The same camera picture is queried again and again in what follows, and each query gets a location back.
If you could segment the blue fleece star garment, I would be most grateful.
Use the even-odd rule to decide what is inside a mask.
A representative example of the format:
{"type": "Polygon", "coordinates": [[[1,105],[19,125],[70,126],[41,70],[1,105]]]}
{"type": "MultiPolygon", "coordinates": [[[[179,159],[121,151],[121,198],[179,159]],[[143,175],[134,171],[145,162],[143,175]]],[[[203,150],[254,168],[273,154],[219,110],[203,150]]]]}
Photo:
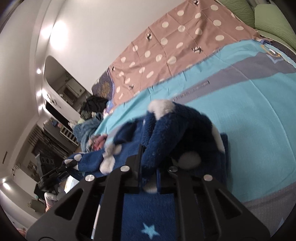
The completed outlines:
{"type": "Polygon", "coordinates": [[[227,135],[220,134],[204,114],[170,100],[153,100],[144,116],[126,122],[113,140],[98,151],[73,154],[71,175],[108,175],[144,147],[142,191],[124,198],[122,240],[175,240],[175,202],[159,194],[161,174],[172,164],[192,176],[210,174],[226,183],[227,135]]]}

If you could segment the dark clothes pile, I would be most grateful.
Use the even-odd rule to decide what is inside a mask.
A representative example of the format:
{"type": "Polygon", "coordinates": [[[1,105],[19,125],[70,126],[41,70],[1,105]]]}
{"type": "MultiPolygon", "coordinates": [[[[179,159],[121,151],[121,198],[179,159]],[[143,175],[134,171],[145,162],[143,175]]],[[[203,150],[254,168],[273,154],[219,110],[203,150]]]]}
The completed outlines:
{"type": "Polygon", "coordinates": [[[81,105],[79,114],[84,120],[92,117],[92,113],[103,113],[106,109],[108,99],[100,96],[92,95],[86,99],[81,105]]]}

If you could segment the pink crumpled garment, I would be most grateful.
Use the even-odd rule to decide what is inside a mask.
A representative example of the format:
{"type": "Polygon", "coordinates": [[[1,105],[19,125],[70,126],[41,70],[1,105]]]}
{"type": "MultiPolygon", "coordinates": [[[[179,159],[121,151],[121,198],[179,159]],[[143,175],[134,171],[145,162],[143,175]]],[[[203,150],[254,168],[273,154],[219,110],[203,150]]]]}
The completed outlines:
{"type": "Polygon", "coordinates": [[[86,151],[94,152],[101,150],[104,147],[107,137],[108,135],[106,134],[91,136],[87,142],[86,151]]]}

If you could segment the purple patterned pillow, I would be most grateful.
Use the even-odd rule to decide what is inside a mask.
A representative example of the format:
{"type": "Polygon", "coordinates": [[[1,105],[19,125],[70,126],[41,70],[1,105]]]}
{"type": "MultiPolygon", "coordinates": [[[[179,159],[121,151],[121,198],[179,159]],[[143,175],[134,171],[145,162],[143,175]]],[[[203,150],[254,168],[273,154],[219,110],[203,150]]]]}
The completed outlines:
{"type": "Polygon", "coordinates": [[[111,78],[110,70],[107,69],[93,84],[92,94],[112,100],[114,95],[114,82],[111,78]]]}

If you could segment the light blue grey bedsheet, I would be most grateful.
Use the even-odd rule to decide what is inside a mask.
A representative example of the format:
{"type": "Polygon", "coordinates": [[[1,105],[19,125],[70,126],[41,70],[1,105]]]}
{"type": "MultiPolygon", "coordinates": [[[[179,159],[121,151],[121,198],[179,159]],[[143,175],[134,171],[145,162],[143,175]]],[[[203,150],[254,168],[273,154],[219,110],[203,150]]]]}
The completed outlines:
{"type": "Polygon", "coordinates": [[[136,93],[96,132],[113,138],[154,99],[195,108],[227,134],[228,189],[275,233],[295,205],[295,52],[277,41],[228,45],[136,93]]]}

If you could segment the pink polka dot blanket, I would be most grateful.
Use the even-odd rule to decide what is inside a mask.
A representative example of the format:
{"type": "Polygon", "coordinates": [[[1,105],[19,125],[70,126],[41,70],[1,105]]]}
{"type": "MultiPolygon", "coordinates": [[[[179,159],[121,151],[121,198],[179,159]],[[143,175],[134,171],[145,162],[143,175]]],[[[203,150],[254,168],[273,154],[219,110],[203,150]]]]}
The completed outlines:
{"type": "Polygon", "coordinates": [[[217,1],[184,1],[147,27],[110,65],[113,108],[224,46],[259,33],[217,1]]]}

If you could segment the green pillow near edge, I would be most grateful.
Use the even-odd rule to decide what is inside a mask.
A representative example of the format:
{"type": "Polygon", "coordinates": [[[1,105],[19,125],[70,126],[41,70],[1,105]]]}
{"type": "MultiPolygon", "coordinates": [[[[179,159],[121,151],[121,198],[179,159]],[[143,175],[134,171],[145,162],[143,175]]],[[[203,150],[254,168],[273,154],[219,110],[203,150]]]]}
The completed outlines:
{"type": "Polygon", "coordinates": [[[275,4],[258,4],[254,17],[256,29],[281,38],[295,50],[295,32],[275,4]]]}

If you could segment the green pillow upright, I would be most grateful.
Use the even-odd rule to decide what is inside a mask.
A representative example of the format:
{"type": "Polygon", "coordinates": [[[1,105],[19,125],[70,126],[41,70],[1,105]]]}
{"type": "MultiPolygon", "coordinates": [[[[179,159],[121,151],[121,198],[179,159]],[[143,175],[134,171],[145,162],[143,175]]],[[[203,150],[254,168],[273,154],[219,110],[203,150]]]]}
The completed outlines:
{"type": "Polygon", "coordinates": [[[245,0],[220,0],[237,18],[248,26],[255,28],[255,16],[249,3],[245,0]]]}

